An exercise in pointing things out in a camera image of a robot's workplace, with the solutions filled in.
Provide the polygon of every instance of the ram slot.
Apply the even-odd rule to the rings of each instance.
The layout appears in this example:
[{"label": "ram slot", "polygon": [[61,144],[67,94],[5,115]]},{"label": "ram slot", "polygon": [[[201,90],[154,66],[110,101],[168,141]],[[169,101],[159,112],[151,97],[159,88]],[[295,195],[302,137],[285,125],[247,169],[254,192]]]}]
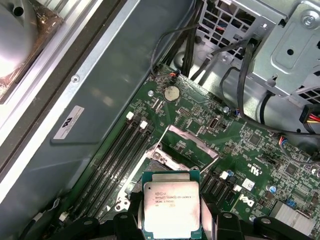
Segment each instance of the ram slot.
[{"label": "ram slot", "polygon": [[98,188],[96,189],[95,193],[89,199],[89,203],[87,207],[83,209],[83,215],[90,216],[88,213],[92,212],[94,208],[99,205],[101,199],[104,198],[104,189],[106,186],[110,184],[111,179],[117,174],[119,169],[122,167],[122,164],[126,160],[126,156],[128,152],[130,153],[132,148],[136,145],[136,143],[141,138],[142,133],[139,128],[135,130],[133,135],[130,137],[129,141],[125,144],[124,147],[119,149],[119,153],[116,155],[114,160],[112,161],[113,164],[108,172],[105,174],[105,177],[100,181]]},{"label": "ram slot", "polygon": [[83,190],[81,191],[79,197],[77,198],[74,204],[74,208],[73,208],[74,213],[79,208],[81,208],[85,198],[91,193],[92,189],[97,184],[98,178],[103,174],[105,169],[108,167],[108,164],[110,163],[110,157],[114,155],[117,147],[119,147],[119,143],[123,141],[123,139],[129,134],[131,130],[130,126],[131,126],[130,122],[127,122],[125,125],[123,125],[122,129],[120,130],[120,133],[115,138],[115,141],[112,143],[111,147],[108,149],[105,155],[97,163],[96,169],[90,175],[89,180],[86,182]]},{"label": "ram slot", "polygon": [[124,166],[123,168],[118,172],[118,175],[114,176],[114,178],[112,179],[110,185],[108,185],[105,190],[103,191],[104,193],[107,193],[106,196],[104,197],[103,202],[99,205],[99,208],[96,209],[96,211],[93,212],[93,215],[95,218],[99,219],[102,214],[105,211],[106,205],[110,199],[111,194],[116,190],[116,188],[118,187],[119,183],[123,180],[123,178],[125,177],[125,175],[127,174],[128,170],[130,169],[130,167],[132,167],[132,165],[136,164],[136,160],[139,159],[141,157],[141,155],[143,154],[143,152],[145,151],[146,147],[147,147],[147,141],[150,138],[151,132],[147,131],[143,137],[141,138],[141,140],[136,144],[136,146],[134,147],[134,149],[127,153],[127,157],[126,160],[124,162]]},{"label": "ram slot", "polygon": [[125,138],[123,139],[123,141],[121,141],[120,144],[117,145],[113,154],[107,157],[108,164],[106,165],[106,167],[103,168],[104,171],[102,171],[102,174],[99,175],[95,185],[92,187],[90,191],[90,194],[87,195],[85,201],[83,202],[82,208],[80,209],[81,210],[81,213],[79,215],[80,217],[86,214],[88,208],[92,205],[92,202],[96,199],[104,183],[108,180],[108,178],[113,173],[115,165],[117,164],[117,160],[123,153],[128,143],[131,142],[131,139],[135,136],[135,133],[137,132],[137,127],[138,127],[138,124],[136,122],[133,122],[131,124],[131,128],[129,132],[125,135]]},{"label": "ram slot", "polygon": [[203,192],[210,193],[212,188],[214,188],[217,183],[218,183],[218,179],[216,179],[215,177],[212,177],[209,183],[206,185],[206,187],[203,188]]},{"label": "ram slot", "polygon": [[217,197],[217,194],[225,187],[225,184],[221,181],[216,185],[216,187],[211,189],[211,193]]},{"label": "ram slot", "polygon": [[204,193],[204,189],[206,188],[206,186],[209,184],[210,180],[212,179],[212,176],[210,175],[210,173],[208,173],[204,180],[202,181],[201,187],[200,187],[200,192]]}]

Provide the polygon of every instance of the white label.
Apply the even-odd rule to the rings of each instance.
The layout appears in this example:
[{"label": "white label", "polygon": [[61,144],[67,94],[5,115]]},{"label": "white label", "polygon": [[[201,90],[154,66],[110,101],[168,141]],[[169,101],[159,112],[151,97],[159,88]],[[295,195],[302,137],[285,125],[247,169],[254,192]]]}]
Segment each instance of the white label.
[{"label": "white label", "polygon": [[66,117],[65,121],[63,122],[59,130],[56,132],[53,139],[59,139],[59,140],[65,139],[83,111],[84,111],[83,107],[77,106],[77,105],[74,106],[69,116]]},{"label": "white label", "polygon": [[244,187],[249,191],[251,191],[254,188],[254,186],[255,186],[255,183],[248,178],[246,178],[242,183],[242,187]]},{"label": "white label", "polygon": [[241,194],[240,201],[244,202],[245,204],[248,204],[249,207],[253,207],[253,205],[255,204],[255,201],[250,200],[247,196]]}]

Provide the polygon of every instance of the sticker label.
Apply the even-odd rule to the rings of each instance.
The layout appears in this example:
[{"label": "sticker label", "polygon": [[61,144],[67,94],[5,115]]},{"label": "sticker label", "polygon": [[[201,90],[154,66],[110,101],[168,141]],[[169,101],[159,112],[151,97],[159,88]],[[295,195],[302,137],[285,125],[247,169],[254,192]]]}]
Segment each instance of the sticker label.
[{"label": "sticker label", "polygon": [[65,121],[59,128],[59,130],[54,135],[53,139],[65,139],[68,133],[71,131],[72,127],[75,125],[76,121],[84,111],[84,108],[81,106],[74,106],[70,114],[66,117]]},{"label": "sticker label", "polygon": [[255,182],[251,181],[250,179],[246,178],[243,183],[242,183],[242,187],[244,187],[245,189],[251,191],[255,186]]}]

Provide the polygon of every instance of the capacitor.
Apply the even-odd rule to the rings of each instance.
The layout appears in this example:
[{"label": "capacitor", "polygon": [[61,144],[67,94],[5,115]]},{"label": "capacitor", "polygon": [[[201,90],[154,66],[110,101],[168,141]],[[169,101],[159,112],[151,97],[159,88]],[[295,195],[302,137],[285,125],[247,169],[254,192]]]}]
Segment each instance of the capacitor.
[{"label": "capacitor", "polygon": [[228,112],[230,112],[230,108],[229,108],[228,106],[224,106],[224,107],[222,108],[222,111],[223,111],[225,114],[227,114]]},{"label": "capacitor", "polygon": [[230,169],[226,171],[228,173],[228,175],[230,177],[232,177],[233,175],[235,175],[235,173],[233,171],[231,171]]},{"label": "capacitor", "polygon": [[276,187],[276,186],[272,186],[272,185],[267,185],[267,186],[265,186],[265,189],[266,189],[267,191],[269,191],[270,193],[272,193],[272,194],[275,194],[276,191],[277,191],[277,187]]}]

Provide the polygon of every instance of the screw hole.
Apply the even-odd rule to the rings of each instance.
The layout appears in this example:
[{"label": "screw hole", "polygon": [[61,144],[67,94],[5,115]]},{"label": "screw hole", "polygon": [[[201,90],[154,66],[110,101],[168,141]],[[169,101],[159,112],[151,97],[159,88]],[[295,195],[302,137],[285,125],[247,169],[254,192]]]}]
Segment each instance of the screw hole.
[{"label": "screw hole", "polygon": [[20,6],[17,6],[14,10],[13,10],[13,14],[16,16],[16,17],[21,17],[23,14],[24,14],[24,9]]},{"label": "screw hole", "polygon": [[288,49],[288,51],[286,51],[286,53],[291,56],[294,54],[294,51],[292,49]]}]

